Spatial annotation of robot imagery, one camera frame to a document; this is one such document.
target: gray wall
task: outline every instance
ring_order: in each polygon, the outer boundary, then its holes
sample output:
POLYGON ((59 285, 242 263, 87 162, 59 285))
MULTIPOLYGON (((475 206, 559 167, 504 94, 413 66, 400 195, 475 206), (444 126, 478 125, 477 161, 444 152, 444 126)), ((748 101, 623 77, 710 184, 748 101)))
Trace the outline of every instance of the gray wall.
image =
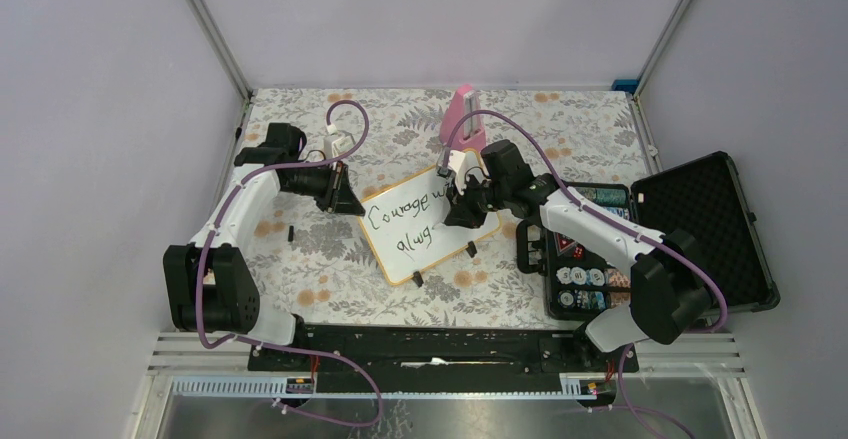
POLYGON ((644 106, 666 167, 729 152, 783 295, 735 317, 769 437, 846 437, 848 0, 698 0, 644 106))
POLYGON ((608 87, 677 0, 206 2, 254 86, 608 87))
POLYGON ((0 0, 0 437, 119 437, 239 101, 184 0, 0 0))

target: glass panel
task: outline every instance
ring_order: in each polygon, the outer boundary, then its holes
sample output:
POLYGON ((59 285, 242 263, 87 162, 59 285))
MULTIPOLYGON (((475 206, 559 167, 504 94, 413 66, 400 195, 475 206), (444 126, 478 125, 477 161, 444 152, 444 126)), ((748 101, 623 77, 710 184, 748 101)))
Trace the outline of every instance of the glass panel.
MULTIPOLYGON (((708 379, 628 379, 635 405, 675 417, 697 437, 733 437, 724 403, 708 379)), ((168 406, 161 439, 180 438, 370 438, 420 439, 598 438, 621 435, 652 437, 628 411, 582 411, 574 401, 562 400, 387 400, 386 413, 376 426, 352 429, 316 421, 279 409, 270 400, 174 396, 168 406)), ((372 401, 315 399, 302 406, 318 414, 348 421, 373 417, 372 401)), ((648 418, 669 438, 686 437, 664 420, 648 418)))

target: pink eraser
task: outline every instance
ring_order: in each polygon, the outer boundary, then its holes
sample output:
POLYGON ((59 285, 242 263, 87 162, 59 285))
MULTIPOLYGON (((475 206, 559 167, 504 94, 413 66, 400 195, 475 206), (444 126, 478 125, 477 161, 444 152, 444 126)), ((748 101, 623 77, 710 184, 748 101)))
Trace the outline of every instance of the pink eraser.
POLYGON ((465 121, 465 124, 460 127, 456 136, 454 136, 453 143, 448 144, 451 132, 453 132, 459 120, 469 112, 479 109, 480 99, 477 91, 469 84, 460 86, 454 93, 448 110, 445 112, 445 117, 442 119, 442 127, 439 129, 439 139, 442 144, 459 151, 474 149, 479 152, 486 147, 486 131, 483 129, 482 116, 472 116, 471 119, 465 121))

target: floral tablecloth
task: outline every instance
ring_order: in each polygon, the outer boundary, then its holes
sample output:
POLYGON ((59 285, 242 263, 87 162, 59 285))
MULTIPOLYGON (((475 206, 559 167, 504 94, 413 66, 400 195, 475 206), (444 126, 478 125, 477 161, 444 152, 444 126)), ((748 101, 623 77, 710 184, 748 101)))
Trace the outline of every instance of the floral tablecloth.
MULTIPOLYGON (((362 148, 348 159, 363 198, 435 164, 439 124, 453 92, 434 89, 261 89, 253 100, 241 147, 265 138, 271 122, 306 133, 306 150, 320 149, 324 114, 339 99, 359 101, 371 118, 362 148)), ((619 92, 482 91, 481 107, 511 117, 539 141, 571 181, 630 184, 644 177, 645 156, 633 117, 619 92)), ((333 122, 359 137, 362 122, 350 106, 333 122)), ((541 160, 517 131, 484 119, 489 141, 510 139, 537 174, 541 160)), ((310 160, 317 160, 314 155, 310 160)), ((500 212, 501 230, 424 272, 424 287, 392 287, 383 278, 359 223, 320 212, 311 198, 280 194, 254 231, 246 259, 261 294, 307 322, 457 327, 561 328, 545 315, 542 276, 516 269, 518 220, 500 212), (287 241, 288 226, 295 240, 287 241)))

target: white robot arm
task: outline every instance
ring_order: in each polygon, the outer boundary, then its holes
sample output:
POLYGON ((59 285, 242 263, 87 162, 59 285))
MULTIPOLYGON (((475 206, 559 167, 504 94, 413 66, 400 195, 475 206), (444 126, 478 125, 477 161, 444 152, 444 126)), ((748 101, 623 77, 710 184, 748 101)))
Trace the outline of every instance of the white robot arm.
POLYGON ((483 149, 489 174, 483 182, 464 173, 458 177, 456 172, 466 171, 465 153, 450 154, 447 170, 440 170, 452 180, 447 225, 479 227, 487 213, 509 209, 516 217, 536 220, 545 229, 573 238, 630 276, 630 303, 602 312, 579 331, 601 352, 645 338, 670 344, 712 305, 700 278, 648 244, 662 243, 702 264, 697 242, 684 231, 664 234, 633 224, 591 206, 571 187, 571 197, 566 197, 551 174, 534 176, 518 148, 506 140, 483 149), (621 229, 636 231, 636 237, 621 229))
POLYGON ((244 181, 262 167, 299 162, 305 145, 306 137, 300 129, 285 123, 270 124, 265 142, 242 149, 236 157, 233 182, 209 222, 189 244, 174 245, 165 252, 165 282, 175 326, 197 330, 196 278, 198 269, 203 268, 201 277, 206 276, 205 271, 211 271, 214 276, 203 284, 203 323, 207 331, 234 332, 278 345, 292 343, 295 317, 274 308, 259 294, 242 254, 262 214, 281 191, 311 196, 315 205, 325 212, 365 214, 350 188, 347 166, 341 161, 321 167, 278 169, 244 181), (241 188, 240 193, 231 195, 235 188, 241 188), (200 264, 209 231, 215 235, 209 244, 206 263, 200 264))

